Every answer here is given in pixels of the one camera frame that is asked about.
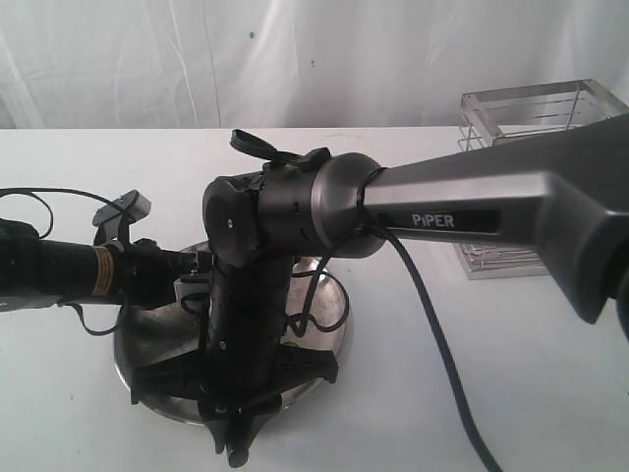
white backdrop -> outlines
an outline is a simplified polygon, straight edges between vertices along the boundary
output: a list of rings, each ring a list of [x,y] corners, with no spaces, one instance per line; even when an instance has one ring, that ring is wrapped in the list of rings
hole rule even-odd
[[[629,101],[626,0],[0,0],[0,127],[455,124],[465,91]]]

wire rack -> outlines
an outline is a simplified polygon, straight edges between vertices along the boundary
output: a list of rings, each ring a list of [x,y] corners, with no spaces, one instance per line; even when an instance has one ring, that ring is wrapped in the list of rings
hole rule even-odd
[[[629,112],[627,105],[590,79],[464,93],[461,109],[461,150],[499,146]],[[540,257],[528,249],[454,246],[471,279],[547,273]]]

white tabletop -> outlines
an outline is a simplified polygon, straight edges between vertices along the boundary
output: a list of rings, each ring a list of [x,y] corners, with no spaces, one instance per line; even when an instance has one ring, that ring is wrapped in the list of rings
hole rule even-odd
[[[456,128],[258,133],[279,148],[359,151],[386,166],[458,151]],[[110,198],[138,189],[153,207],[132,236],[180,249],[205,239],[205,186],[260,166],[228,142],[225,130],[3,131],[0,187],[64,186]],[[56,215],[51,239],[91,241],[98,204],[46,199]],[[3,199],[0,215],[45,228],[46,213],[28,199]],[[548,276],[469,281],[450,245],[407,246],[504,470],[627,470],[629,346],[613,305],[590,326]],[[273,419],[245,470],[484,470],[394,251],[330,267],[353,306],[339,380]],[[86,312],[105,327],[115,309]],[[0,470],[228,470],[208,431],[130,404],[111,339],[87,335],[72,310],[1,315]]]

fabric wall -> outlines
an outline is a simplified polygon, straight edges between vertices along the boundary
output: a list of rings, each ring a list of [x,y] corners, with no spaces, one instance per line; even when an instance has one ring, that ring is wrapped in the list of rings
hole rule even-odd
[[[465,91],[629,102],[626,0],[0,0],[0,127],[458,123]]]

robotic arm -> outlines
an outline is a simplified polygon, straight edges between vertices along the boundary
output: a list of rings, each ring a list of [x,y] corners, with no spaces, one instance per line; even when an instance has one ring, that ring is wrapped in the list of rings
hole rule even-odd
[[[132,402],[151,393],[195,400],[216,452],[226,449],[237,467],[283,391],[336,379],[333,353],[280,344],[297,257],[322,257],[321,268],[331,257],[368,257],[383,244],[380,230],[403,239],[527,246],[584,321],[594,323],[616,298],[624,328],[628,130],[629,115],[391,169],[359,153],[279,151],[237,130],[232,146],[267,163],[207,187],[211,255],[131,244],[129,224],[147,214],[136,193],[97,215],[94,246],[40,241],[28,225],[2,221],[0,310],[76,301],[158,307],[178,301],[176,280],[204,283],[199,348],[135,369]]]

